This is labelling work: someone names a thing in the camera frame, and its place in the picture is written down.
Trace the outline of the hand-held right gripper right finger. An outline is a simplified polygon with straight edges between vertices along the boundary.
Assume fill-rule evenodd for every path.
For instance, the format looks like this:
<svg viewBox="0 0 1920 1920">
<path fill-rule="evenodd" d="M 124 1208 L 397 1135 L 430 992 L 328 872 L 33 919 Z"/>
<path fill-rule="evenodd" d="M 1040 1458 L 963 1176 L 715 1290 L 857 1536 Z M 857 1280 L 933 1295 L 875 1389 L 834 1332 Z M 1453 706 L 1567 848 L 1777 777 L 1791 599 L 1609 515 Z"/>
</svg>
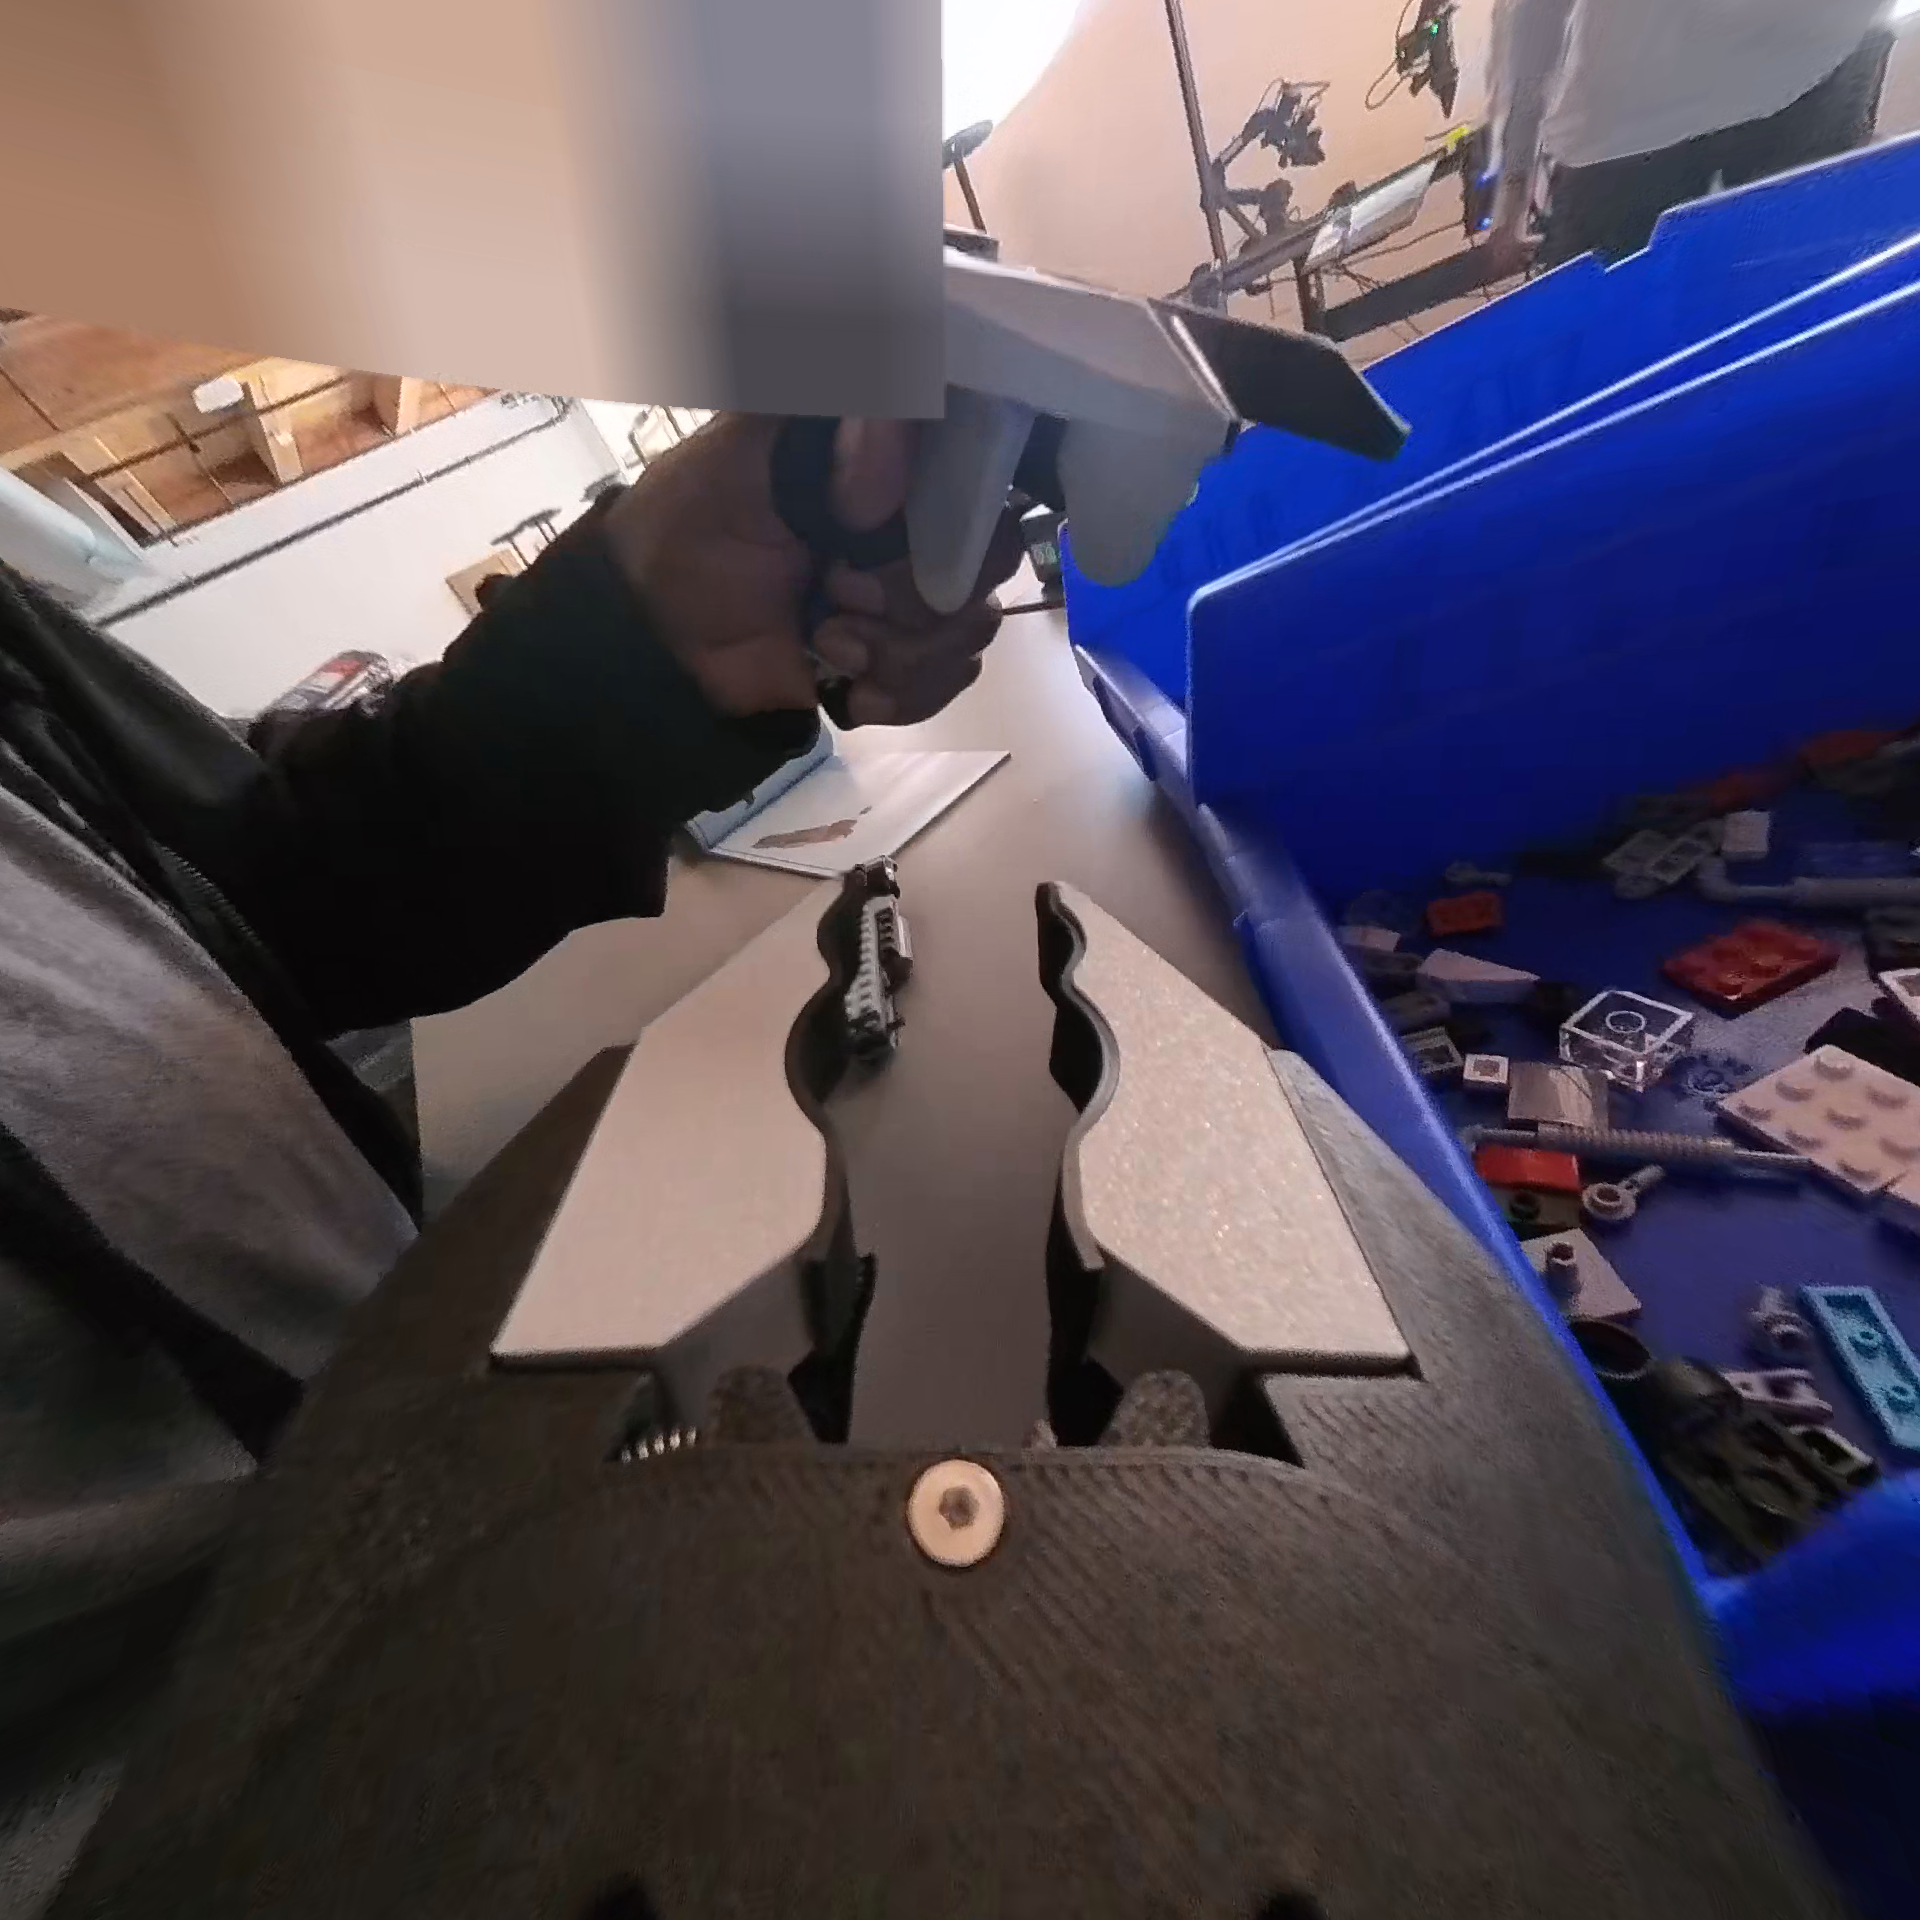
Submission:
<svg viewBox="0 0 1920 1920">
<path fill-rule="evenodd" d="M 1035 894 L 1048 1070 L 1071 1104 L 1046 1244 L 1051 1420 L 1147 1376 L 1233 1420 L 1268 1379 L 1422 1360 L 1276 1052 L 1089 890 Z"/>
</svg>

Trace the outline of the pile of pale grey bricks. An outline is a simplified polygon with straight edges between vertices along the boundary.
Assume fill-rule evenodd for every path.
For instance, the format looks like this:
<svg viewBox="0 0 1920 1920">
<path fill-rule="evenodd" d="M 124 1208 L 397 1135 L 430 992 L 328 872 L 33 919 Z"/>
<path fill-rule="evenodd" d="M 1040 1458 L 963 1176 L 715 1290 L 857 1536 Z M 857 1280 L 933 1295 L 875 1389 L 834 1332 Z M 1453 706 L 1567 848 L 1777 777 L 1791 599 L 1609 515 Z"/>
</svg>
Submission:
<svg viewBox="0 0 1920 1920">
<path fill-rule="evenodd" d="M 1918 737 L 1340 901 L 1475 1190 L 1711 1569 L 1918 1469 Z"/>
</svg>

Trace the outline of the person's left hand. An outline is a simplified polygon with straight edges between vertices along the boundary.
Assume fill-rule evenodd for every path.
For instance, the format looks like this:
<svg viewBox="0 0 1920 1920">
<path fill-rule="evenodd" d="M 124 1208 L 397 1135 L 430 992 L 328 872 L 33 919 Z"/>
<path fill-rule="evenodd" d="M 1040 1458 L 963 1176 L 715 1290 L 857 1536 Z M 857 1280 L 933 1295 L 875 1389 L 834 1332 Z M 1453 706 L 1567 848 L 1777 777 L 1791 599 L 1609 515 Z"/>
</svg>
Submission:
<svg viewBox="0 0 1920 1920">
<path fill-rule="evenodd" d="M 776 515 L 773 414 L 715 414 L 605 515 L 605 537 L 651 623 L 724 716 L 806 710 L 820 668 L 840 728 L 920 724 L 959 697 L 1003 623 L 1000 587 L 1025 553 L 1000 515 L 969 597 L 933 610 L 909 561 L 820 565 Z"/>
</svg>

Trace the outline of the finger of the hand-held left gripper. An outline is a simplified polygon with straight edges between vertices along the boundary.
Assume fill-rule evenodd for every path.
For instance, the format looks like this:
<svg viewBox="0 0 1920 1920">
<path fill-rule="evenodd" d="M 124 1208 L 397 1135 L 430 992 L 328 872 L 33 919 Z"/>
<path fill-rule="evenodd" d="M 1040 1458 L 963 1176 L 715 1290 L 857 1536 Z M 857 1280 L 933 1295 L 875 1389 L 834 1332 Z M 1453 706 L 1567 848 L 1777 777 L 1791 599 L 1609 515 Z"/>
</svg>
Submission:
<svg viewBox="0 0 1920 1920">
<path fill-rule="evenodd" d="M 1126 584 L 1250 427 L 1394 461 L 1407 424 L 1326 339 L 1184 304 L 1147 304 L 1160 355 L 1103 419 L 1079 411 L 1054 445 L 1069 544 L 1094 584 Z"/>
<path fill-rule="evenodd" d="M 945 296 L 945 411 L 903 493 L 920 599 L 974 597 L 1041 421 L 1062 427 L 1051 472 L 1079 569 L 1134 582 L 1241 432 L 1196 335 L 1154 300 L 977 256 L 945 259 Z"/>
</svg>

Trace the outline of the blue plastic bin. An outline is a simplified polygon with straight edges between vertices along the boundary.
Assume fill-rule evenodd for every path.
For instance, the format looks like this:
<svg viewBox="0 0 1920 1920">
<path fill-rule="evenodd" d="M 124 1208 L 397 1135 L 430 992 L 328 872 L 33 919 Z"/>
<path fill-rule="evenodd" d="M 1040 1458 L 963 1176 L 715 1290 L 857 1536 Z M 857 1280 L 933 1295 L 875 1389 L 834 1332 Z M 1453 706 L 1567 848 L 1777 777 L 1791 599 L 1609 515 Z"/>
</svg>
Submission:
<svg viewBox="0 0 1920 1920">
<path fill-rule="evenodd" d="M 1918 716 L 1918 282 L 1223 573 L 1184 799 L 1265 1003 L 1497 1259 L 1330 905 Z"/>
<path fill-rule="evenodd" d="M 1326 530 L 1554 439 L 1666 385 L 1737 361 L 1918 282 L 1918 134 L 1659 219 L 1644 250 L 1564 264 L 1369 364 L 1407 424 L 1383 464 L 1249 427 L 1120 587 L 1066 559 L 1075 666 L 1099 701 L 1190 701 L 1190 605 Z"/>
</svg>

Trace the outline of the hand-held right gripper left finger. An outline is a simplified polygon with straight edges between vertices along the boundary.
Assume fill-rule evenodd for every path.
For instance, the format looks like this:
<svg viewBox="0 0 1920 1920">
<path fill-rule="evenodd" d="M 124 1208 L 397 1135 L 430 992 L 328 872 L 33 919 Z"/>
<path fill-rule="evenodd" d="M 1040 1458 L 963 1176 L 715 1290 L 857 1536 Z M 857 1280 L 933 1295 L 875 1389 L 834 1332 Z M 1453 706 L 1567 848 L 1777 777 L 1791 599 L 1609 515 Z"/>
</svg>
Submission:
<svg viewBox="0 0 1920 1920">
<path fill-rule="evenodd" d="M 648 1021 L 494 1369 L 640 1371 L 679 1424 L 724 1376 L 770 1369 L 809 1428 L 852 1428 L 875 1267 L 831 1101 L 852 1065 L 857 948 L 860 887 L 815 884 Z"/>
</svg>

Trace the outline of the light blue instruction booklet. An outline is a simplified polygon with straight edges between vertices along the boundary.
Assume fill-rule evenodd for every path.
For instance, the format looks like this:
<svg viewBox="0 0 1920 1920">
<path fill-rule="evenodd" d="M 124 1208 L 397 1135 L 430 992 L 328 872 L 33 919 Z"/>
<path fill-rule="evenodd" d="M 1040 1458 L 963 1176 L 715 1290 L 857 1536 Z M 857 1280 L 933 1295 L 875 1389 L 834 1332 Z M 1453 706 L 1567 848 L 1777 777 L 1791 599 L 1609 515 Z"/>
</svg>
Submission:
<svg viewBox="0 0 1920 1920">
<path fill-rule="evenodd" d="M 844 756 L 831 743 L 762 779 L 740 802 L 686 824 L 713 860 L 801 878 L 840 878 L 897 856 L 1008 762 L 1007 750 Z"/>
</svg>

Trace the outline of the grey desk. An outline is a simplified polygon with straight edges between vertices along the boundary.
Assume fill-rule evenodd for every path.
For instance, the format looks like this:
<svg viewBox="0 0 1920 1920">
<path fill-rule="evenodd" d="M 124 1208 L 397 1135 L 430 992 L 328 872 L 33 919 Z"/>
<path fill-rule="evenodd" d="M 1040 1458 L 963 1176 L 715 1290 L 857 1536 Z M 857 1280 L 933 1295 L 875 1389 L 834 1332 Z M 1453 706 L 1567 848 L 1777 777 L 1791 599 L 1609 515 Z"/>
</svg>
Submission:
<svg viewBox="0 0 1920 1920">
<path fill-rule="evenodd" d="M 831 1101 L 878 1294 L 852 1436 L 1016 1444 L 1046 1409 L 1046 1235 L 1071 1104 L 1048 1070 L 1035 890 L 1069 880 L 1275 1041 L 1211 872 L 1079 676 L 1062 610 L 1013 614 L 938 718 L 850 732 L 845 756 L 1008 762 L 900 852 L 919 973 L 891 1066 Z M 505 988 L 416 1026 L 426 1170 L 452 1198 L 601 1047 L 806 894 L 679 843 L 655 919 L 571 933 Z"/>
</svg>

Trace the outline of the grey black toy brick model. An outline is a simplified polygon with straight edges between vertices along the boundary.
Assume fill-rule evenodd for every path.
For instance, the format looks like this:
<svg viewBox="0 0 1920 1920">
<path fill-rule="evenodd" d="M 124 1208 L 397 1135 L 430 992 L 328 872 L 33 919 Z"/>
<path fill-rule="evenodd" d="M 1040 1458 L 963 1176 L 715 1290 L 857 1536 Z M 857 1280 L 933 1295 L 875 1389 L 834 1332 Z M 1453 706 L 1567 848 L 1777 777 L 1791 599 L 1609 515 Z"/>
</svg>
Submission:
<svg viewBox="0 0 1920 1920">
<path fill-rule="evenodd" d="M 900 1036 L 900 992 L 914 973 L 896 856 L 857 861 L 840 875 L 820 948 L 831 965 L 824 1041 L 852 1066 L 889 1065 Z"/>
</svg>

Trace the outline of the black tripod stand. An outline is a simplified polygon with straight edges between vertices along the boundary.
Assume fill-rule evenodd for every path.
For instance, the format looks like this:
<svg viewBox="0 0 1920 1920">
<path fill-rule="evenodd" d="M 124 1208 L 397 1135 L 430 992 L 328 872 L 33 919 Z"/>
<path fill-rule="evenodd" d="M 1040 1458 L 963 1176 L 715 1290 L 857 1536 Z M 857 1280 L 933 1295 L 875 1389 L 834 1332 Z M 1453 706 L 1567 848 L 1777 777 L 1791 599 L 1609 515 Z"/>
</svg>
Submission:
<svg viewBox="0 0 1920 1920">
<path fill-rule="evenodd" d="M 1209 260 L 1190 274 L 1184 300 L 1223 313 L 1228 300 L 1249 291 L 1271 291 L 1271 282 L 1286 264 L 1303 260 L 1326 222 L 1321 205 L 1311 212 L 1296 205 L 1294 177 L 1326 162 L 1320 109 L 1333 84 L 1326 79 L 1275 79 L 1238 134 L 1211 151 L 1184 11 L 1183 2 L 1167 2 L 1161 13 L 1196 162 L 1200 209 L 1211 248 Z M 1276 167 L 1275 180 L 1233 184 L 1230 167 L 1253 151 L 1271 152 Z"/>
</svg>

